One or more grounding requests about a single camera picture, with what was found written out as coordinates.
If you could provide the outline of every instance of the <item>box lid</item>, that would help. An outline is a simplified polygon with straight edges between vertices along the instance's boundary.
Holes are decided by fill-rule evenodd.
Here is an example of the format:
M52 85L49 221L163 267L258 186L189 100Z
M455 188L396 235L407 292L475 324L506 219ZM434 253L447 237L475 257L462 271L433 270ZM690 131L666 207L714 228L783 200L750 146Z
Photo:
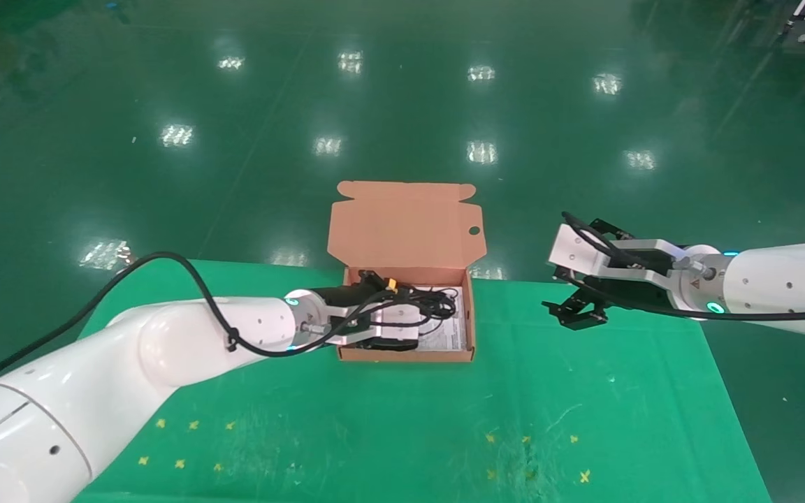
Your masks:
M486 255L471 184L340 182L328 253L357 268L466 268Z

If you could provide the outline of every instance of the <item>black cable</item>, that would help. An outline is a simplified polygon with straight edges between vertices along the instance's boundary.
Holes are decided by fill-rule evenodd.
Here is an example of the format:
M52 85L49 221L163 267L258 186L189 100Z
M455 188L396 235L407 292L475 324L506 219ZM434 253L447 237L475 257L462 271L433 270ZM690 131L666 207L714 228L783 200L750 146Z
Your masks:
M386 303L385 305L378 305L374 306L373 308L367 309L366 311L362 312L361 315L371 314L372 312L381 311L381 309L386 309L387 307L392 307L394 305L413 305L419 309L419 313L424 316L424 319L420 321L413 321L408 323L400 323L400 322L393 322L393 321L372 321L371 324L376 327L421 327L431 321L431 319L439 319L439 321L443 321L444 319L450 319L454 315L456 315L456 299L458 294L456 292L456 296L448 296L444 291L446 290L453 290L453 289L442 289L442 290L434 290L431 287L431 290L421 290L416 289L414 286L408 286L408 284L403 284L403 286L399 286L398 289L402 290L402 293L399 296L394 296L394 300Z
M582 220L577 219L577 217L573 216L573 214L570 214L567 211L562 211L561 216L565 218L565 223L568 226L571 226L571 229L573 229L573 232L575 232L576 235L582 238L583 241L587 242L592 248L602 252L602 254L607 255L610 258L614 258L614 260L626 262L627 264L637 264L643 268L651 268L651 264L649 264L648 261L645 261L644 258L637 257L633 254L629 254L629 252L617 248L612 242L610 242L610 240L604 237L603 233L598 232ZM597 241L595 241L595 239L590 239L586 233L590 233L595 239L597 239Z
M722 321L805 321L805 312L771 312L760 314L734 314L719 313L719 312L706 312L706 311L685 311L684 309L670 309L665 307L658 307L652 305L643 305L642 303L629 302L629 300L619 299L611 296L611 294L602 292L601 290L594 289L584 282L575 280L572 276L562 277L566 282L573 284L578 289L586 290L594 296L600 297L602 300L618 305L627 309L638 309L638 311L650 312L653 314L662 314L664 316L673 316L675 318L701 318L701 319L722 319Z
M427 332L424 332L423 334L421 332L419 332L418 337L424 337L424 335L433 334L435 331L437 331L442 326L443 326L443 321L437 323L437 325L434 328L429 329Z
M106 294L108 294L111 290L117 286L125 277L129 276L130 273L134 270L137 270L141 266L147 264L147 262L156 260L157 258L169 258L170 260L177 261L179 264L182 265L185 270L191 275L192 279L194 279L194 283L197 284L198 289L201 290L202 296L204 296L204 300L207 300L207 305L210 306L210 311L213 312L215 318L222 326L222 328L226 331L226 333L231 333L232 330L237 332L237 329L231 327L229 322L226 321L226 317L223 316L223 313L219 311L217 307L217 303L213 300L213 296L210 293L210 290L207 288L207 284L204 284L204 280L201 278L201 274L198 274L198 270L195 270L194 266L192 266L191 262L188 262L187 258L182 257L179 254L173 254L171 251L156 251L150 255L144 255L144 257L139 258L137 261L133 262L129 267L125 268L124 270L117 273L116 276L111 278L105 286L99 290L98 293L92 297L92 300L80 309L79 312L73 315L73 318L68 319L67 322L64 322L63 325L60 327L55 328L48 334L43 335L42 337L38 338L37 340L31 342L31 344L27 344L25 347L20 348L20 350L16 351L15 353L11 354L6 359L1 360L0 362L0 372L5 370L6 368L10 367L14 363L18 362L28 354L32 353L32 351L45 346L45 344L50 343L51 341L58 338L59 335L63 335L64 332L73 328L74 325L82 321L83 318L86 318L96 306L99 305L102 299L105 298Z
M283 358L287 356L296 356L296 354L306 353L310 349L314 349L316 347L321 347L322 344L325 344L327 340L332 337L335 337L336 334L343 328L345 328L349 322L353 321L358 316L364 316L367 314L371 314L372 312L380 311L386 307L394 306L394 305L416 305L419 307L419 311L422 314L425 314L427 318L423 319L418 323L414 324L390 324L386 323L383 324L384 326L397 326L397 327L416 327L419 325L423 325L427 323L429 319L446 319L450 318L451 316L456 313L456 304L453 300L451 302L451 312L448 309L448 303L444 302L443 299L437 298L432 296L431 293L434 292L427 292L424 290L418 289L403 289L403 292L408 293L405 294L402 298L390 300L390 302L385 302L383 305L377 305L372 308L366 309L366 306L371 305L371 303L378 302L378 300L383 300L387 298L392 298L396 294L390 290L382 290L380 292L376 292L368 297L365 302L362 302L361 305L357 306L354 311L350 312L346 318L344 318L338 325L335 325L330 331L328 331L325 335L322 335L318 340L315 340L309 344L304 344L304 346L296 347L293 349L289 349L287 351L269 351L265 350L253 344L250 344L248 341L244 340L238 331L237 328L234 328L232 325L229 324L226 317L224 317L223 312L220 311L217 303L213 299L213 294L210 293L210 289L207 288L207 284L204 283L201 274L198 273L198 270L194 268L194 266L187 260L187 258L182 257L179 254L173 254L170 251L156 251L153 254L144 255L144 257L139 258L137 261L132 263L130 266L125 268L124 270L117 273L105 286L99 290L98 293L92 297L92 300L86 303L79 312L73 315L67 322L64 322L63 325L60 327L55 328L48 334L43 335L42 337L38 338L37 340L33 341L31 344L27 344L25 347L20 348L20 350L16 351L15 353L11 354L9 357L0 360L0 372L2 370L7 369L14 363L18 362L20 359L28 356L28 354L32 353L32 351L45 346L45 344L50 343L51 341L58 338L59 335L63 335L64 332L73 328L77 323L82 321L92 312L96 306L105 298L106 294L110 293L111 290L117 286L125 277L129 276L133 271L138 270L141 266L147 264L147 262L154 261L157 258L169 258L170 260L179 262L183 268L191 275L191 278L194 280L195 285L198 287L198 290L201 290L201 295L204 297L204 301L207 303L207 306L210 307L210 311L213 313L213 316L217 319L220 327L226 331L227 340L229 344L237 344L238 346L243 347L244 349L250 351L250 353L259 354L260 356L265 356L269 358ZM449 297L445 294L441 293L440 296L449 300Z

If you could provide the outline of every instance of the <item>epoxy floor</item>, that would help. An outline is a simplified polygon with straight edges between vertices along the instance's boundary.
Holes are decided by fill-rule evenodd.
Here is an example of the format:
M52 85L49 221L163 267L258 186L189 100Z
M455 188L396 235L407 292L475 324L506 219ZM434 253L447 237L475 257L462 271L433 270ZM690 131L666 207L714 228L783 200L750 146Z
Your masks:
M0 0L0 357L128 252L338 267L342 180L476 185L477 277L549 280L561 210L805 242L805 23L774 41L792 9ZM805 501L805 337L705 331L773 499Z

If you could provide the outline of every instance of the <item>white robotic arm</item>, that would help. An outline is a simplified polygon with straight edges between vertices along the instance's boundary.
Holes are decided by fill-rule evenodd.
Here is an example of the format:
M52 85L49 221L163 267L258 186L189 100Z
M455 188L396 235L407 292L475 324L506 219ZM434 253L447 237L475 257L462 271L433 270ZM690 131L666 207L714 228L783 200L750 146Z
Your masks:
M560 304L543 302L565 327L606 323L604 309L619 306L805 334L805 245L721 254L708 245L635 239L603 220L586 225L570 214L565 219L549 262L556 277L579 290ZM597 238L606 233L616 241ZM589 305L593 309L585 312Z
M293 351L338 326L344 335L326 343L416 345L419 307L358 315L380 308L360 302L382 287L214 300L245 344L259 350ZM265 358L233 347L204 299L164 302L128 309L102 331L0 376L0 503L71 501L176 389Z

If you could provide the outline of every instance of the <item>cardboard box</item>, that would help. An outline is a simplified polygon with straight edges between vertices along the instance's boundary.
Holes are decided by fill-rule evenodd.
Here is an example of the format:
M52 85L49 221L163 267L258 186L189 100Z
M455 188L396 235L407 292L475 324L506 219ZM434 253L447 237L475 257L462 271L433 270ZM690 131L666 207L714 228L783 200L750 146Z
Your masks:
M328 253L347 266L344 284L360 270L418 286L460 286L465 309L463 351L378 351L339 347L341 360L470 362L474 359L474 301L467 267L486 255L483 211L462 203L470 184L340 182L331 208Z

